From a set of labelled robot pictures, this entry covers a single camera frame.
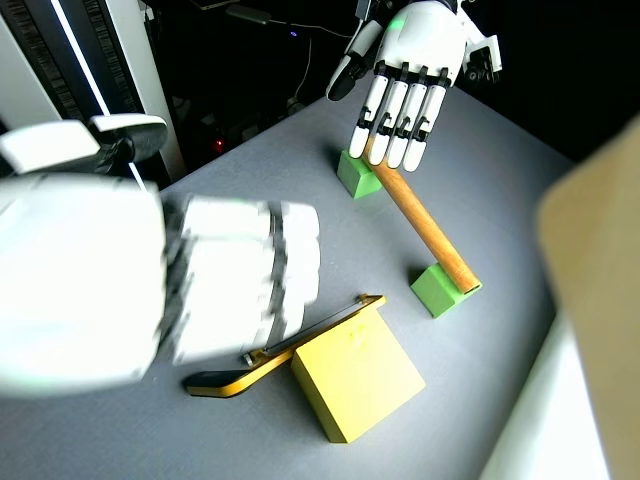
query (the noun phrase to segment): green light on robotic hand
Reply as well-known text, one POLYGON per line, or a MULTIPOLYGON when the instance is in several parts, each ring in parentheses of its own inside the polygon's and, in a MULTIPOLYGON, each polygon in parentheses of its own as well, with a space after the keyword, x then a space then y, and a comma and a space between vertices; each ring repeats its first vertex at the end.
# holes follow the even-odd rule
POLYGON ((396 18, 389 24, 389 30, 400 30, 402 27, 404 27, 404 19, 402 18, 396 18))

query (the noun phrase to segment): yellow box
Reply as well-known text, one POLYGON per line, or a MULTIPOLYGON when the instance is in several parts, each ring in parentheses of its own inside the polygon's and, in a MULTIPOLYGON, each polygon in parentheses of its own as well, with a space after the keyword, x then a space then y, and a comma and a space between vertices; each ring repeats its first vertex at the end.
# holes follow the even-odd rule
POLYGON ((299 347, 292 368, 334 443, 351 443, 425 386, 373 308, 299 347))

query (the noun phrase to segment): green foam support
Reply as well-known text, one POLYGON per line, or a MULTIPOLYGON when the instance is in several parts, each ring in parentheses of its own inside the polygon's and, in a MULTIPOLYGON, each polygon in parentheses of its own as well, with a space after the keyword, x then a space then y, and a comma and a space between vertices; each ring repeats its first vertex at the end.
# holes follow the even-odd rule
POLYGON ((468 293, 460 292, 439 263, 427 268, 411 285, 411 290, 434 318, 462 303, 480 288, 482 284, 468 293))
POLYGON ((382 184, 376 174, 360 158, 352 158, 346 151, 340 154, 338 178, 353 198, 377 192, 382 184))

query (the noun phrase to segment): wooden stick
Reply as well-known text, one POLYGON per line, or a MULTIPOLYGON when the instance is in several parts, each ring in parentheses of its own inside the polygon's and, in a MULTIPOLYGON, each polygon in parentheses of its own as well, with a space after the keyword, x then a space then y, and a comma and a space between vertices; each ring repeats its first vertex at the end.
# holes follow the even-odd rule
MULTIPOLYGON (((365 149, 366 157, 369 152, 371 140, 365 149)), ((409 223, 416 230, 427 248, 431 250, 449 278, 456 284, 462 293, 470 292, 480 286, 480 281, 462 259, 447 236, 440 229, 431 214, 422 205, 420 199, 407 185, 405 179, 397 169, 387 166, 387 158, 380 165, 371 165, 366 159, 369 168, 376 174, 380 183, 389 192, 393 201, 398 205, 409 223)))

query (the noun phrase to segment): dark background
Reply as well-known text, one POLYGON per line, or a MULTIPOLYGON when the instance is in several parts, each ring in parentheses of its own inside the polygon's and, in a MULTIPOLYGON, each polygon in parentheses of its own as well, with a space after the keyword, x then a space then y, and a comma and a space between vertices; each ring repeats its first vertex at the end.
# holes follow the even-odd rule
MULTIPOLYGON (((201 11, 189 1, 149 3, 155 11, 149 33, 165 91, 177 97, 177 106, 190 101, 186 118, 176 124, 191 168, 220 153, 215 140, 222 139, 222 150, 228 150, 242 141, 238 132, 247 126, 263 130, 287 115, 287 100, 305 71, 309 38, 310 69, 298 95, 302 104, 324 94, 348 43, 318 29, 232 18, 226 7, 201 11), (215 122, 205 127, 201 119, 209 114, 215 122)), ((357 25, 352 0, 240 4, 276 20, 348 35, 357 25)), ((503 59, 501 82, 470 93, 570 159, 584 159, 638 111, 634 2, 463 5, 485 35, 498 34, 503 59)), ((469 91, 462 76, 456 85, 469 91)))

